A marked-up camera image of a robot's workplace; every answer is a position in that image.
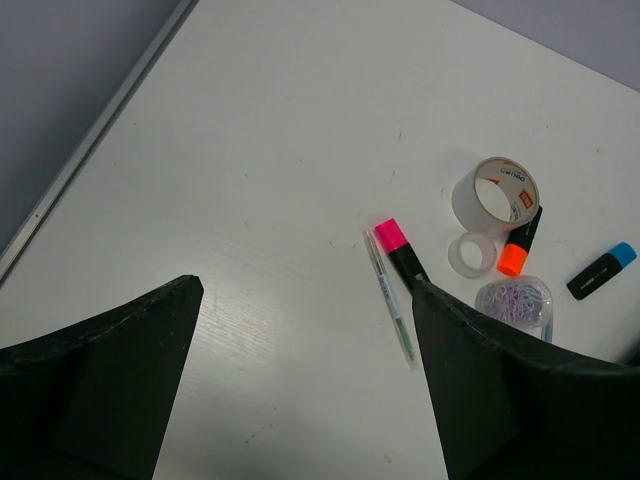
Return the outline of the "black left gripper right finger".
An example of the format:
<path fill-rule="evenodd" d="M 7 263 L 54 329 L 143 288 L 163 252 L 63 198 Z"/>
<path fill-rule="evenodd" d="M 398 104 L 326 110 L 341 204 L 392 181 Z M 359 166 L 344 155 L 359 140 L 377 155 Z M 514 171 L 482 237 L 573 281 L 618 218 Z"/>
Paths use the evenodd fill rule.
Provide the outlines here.
<path fill-rule="evenodd" d="M 414 323 L 452 479 L 635 479 L 639 370 L 543 342 L 439 287 Z"/>

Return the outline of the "blue cap black highlighter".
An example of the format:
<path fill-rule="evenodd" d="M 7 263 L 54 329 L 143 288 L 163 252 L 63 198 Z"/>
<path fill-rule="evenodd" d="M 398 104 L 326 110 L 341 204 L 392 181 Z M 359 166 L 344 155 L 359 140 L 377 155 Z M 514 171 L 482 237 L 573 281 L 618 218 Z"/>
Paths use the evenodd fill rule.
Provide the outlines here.
<path fill-rule="evenodd" d="M 574 276 L 566 284 L 567 289 L 576 300 L 584 300 L 618 275 L 636 258 L 635 249 L 626 242 L 620 242 Z"/>

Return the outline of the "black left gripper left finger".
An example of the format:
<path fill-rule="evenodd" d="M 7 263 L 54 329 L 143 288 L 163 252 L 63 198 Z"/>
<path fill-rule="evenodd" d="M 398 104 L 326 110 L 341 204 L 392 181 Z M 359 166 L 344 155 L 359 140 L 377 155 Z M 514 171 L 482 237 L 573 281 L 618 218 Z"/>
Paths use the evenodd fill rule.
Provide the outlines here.
<path fill-rule="evenodd" d="M 3 348 L 2 478 L 152 478 L 203 293 L 183 275 Z"/>

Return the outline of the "green thin pen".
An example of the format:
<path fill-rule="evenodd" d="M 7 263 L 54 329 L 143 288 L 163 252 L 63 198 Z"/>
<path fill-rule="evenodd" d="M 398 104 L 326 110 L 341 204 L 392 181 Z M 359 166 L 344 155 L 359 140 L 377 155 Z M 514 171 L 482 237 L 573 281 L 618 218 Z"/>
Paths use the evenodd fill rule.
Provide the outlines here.
<path fill-rule="evenodd" d="M 416 353 L 393 291 L 389 274 L 378 249 L 377 242 L 374 239 L 373 232 L 371 230 L 364 229 L 362 231 L 362 237 L 405 360 L 409 368 L 413 370 L 416 368 Z"/>

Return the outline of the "large clear tape roll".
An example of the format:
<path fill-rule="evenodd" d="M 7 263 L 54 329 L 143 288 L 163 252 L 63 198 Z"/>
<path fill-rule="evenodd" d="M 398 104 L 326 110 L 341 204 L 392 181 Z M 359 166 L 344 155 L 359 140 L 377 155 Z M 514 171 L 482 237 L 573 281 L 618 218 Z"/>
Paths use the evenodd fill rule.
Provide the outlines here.
<path fill-rule="evenodd" d="M 532 175 L 504 157 L 482 160 L 454 186 L 452 209 L 470 232 L 508 233 L 537 215 L 540 195 Z"/>

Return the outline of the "pink cap black highlighter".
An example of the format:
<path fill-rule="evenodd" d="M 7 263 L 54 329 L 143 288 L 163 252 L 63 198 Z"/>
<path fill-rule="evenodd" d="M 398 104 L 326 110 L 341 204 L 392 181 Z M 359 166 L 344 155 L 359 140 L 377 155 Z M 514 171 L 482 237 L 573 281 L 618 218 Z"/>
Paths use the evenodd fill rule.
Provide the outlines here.
<path fill-rule="evenodd" d="M 411 294 L 419 286 L 430 282 L 425 268 L 394 218 L 376 225 L 374 233 L 397 274 Z"/>

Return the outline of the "orange cap black highlighter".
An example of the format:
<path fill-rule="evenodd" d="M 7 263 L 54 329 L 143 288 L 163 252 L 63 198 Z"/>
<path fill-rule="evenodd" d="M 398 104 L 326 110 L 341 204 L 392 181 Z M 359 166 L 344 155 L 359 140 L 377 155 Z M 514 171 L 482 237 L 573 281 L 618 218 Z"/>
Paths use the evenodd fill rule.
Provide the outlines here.
<path fill-rule="evenodd" d="M 540 206 L 534 218 L 510 232 L 496 269 L 508 277 L 519 276 L 526 264 L 543 213 Z"/>

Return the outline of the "small clear tape roll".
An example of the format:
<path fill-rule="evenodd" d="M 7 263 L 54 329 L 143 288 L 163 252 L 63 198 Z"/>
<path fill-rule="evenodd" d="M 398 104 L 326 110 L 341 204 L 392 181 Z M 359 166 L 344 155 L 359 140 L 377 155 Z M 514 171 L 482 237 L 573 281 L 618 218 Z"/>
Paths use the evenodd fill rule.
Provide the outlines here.
<path fill-rule="evenodd" d="M 497 260 L 494 242 L 481 233 L 465 233 L 448 248 L 451 268 L 459 275 L 474 279 L 487 274 Z"/>

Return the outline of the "clear box of paperclips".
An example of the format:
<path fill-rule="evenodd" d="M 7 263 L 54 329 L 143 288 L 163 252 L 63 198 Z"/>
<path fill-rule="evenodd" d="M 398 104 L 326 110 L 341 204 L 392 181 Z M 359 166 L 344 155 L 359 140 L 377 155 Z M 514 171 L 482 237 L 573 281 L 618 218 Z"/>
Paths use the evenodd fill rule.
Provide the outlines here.
<path fill-rule="evenodd" d="M 531 276 L 483 286 L 476 294 L 475 309 L 520 330 L 544 328 L 553 320 L 552 294 L 544 282 Z"/>

